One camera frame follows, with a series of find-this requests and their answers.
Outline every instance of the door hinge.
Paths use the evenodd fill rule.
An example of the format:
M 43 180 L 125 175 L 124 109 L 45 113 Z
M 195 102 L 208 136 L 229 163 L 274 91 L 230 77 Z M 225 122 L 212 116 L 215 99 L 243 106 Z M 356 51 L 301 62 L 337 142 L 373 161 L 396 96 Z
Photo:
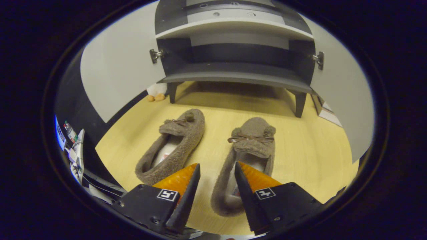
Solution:
M 153 63 L 157 63 L 157 59 L 164 58 L 165 55 L 166 55 L 166 52 L 163 51 L 163 49 L 160 49 L 160 52 L 156 52 L 154 51 L 154 49 L 150 50 L 150 56 Z
M 323 61 L 324 61 L 324 58 L 325 58 L 323 52 L 319 52 L 319 54 L 317 56 L 313 55 L 312 58 L 319 65 L 319 69 L 323 70 Z

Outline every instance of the open cabinet door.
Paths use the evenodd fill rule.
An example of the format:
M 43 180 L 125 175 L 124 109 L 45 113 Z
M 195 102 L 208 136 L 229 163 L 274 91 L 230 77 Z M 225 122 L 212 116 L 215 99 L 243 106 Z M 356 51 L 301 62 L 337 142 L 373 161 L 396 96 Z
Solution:
M 310 86 L 338 117 L 355 162 L 370 146 L 374 132 L 374 103 L 368 80 L 340 41 L 318 24 L 302 17 L 313 34 L 316 53 L 324 53 L 323 69 L 316 64 Z
M 108 122 L 129 101 L 165 77 L 158 51 L 155 13 L 158 1 L 135 10 L 110 25 L 83 51 L 80 73 L 86 94 L 99 116 Z

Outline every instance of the white plush toy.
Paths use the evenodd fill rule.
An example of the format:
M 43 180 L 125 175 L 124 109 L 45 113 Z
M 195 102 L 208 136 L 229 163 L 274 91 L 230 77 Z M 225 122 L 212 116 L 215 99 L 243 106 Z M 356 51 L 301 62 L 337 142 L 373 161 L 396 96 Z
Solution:
M 167 83 L 155 83 L 147 88 L 148 92 L 148 101 L 152 102 L 154 100 L 161 101 L 165 98 L 167 90 Z

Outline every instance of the wooden floor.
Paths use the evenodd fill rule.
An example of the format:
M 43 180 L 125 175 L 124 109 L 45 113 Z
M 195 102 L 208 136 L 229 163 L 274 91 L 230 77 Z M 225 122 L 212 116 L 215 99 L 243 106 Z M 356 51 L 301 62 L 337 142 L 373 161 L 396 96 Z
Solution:
M 176 119 L 190 108 L 200 109 L 206 120 L 204 136 L 186 166 L 200 163 L 201 178 L 187 226 L 216 234 L 251 234 L 245 214 L 216 215 L 210 207 L 215 180 L 228 154 L 231 131 L 251 117 L 262 117 L 277 131 L 272 177 L 294 181 L 320 202 L 325 202 L 355 177 L 344 130 L 316 115 L 307 96 L 302 118 L 296 118 L 295 98 L 288 91 L 259 85 L 185 82 L 178 86 L 176 103 L 141 100 L 105 134 L 96 151 L 112 176 L 126 189 L 140 184 L 135 165 L 159 137 L 166 119 Z

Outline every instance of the slipper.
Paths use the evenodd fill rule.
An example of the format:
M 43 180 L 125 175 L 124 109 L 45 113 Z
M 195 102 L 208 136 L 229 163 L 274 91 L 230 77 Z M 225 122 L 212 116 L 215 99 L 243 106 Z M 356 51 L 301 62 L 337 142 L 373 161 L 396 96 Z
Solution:
M 166 120 L 159 128 L 161 136 L 136 164 L 136 176 L 153 185 L 182 169 L 204 131 L 205 117 L 198 109 L 186 111 L 177 120 Z
M 247 120 L 242 127 L 236 128 L 228 139 L 233 146 L 225 160 L 213 188 L 211 207 L 223 217 L 233 217 L 244 212 L 240 198 L 234 166 L 236 161 L 246 163 L 253 168 L 271 176 L 274 163 L 276 128 L 264 119 L 254 117 Z

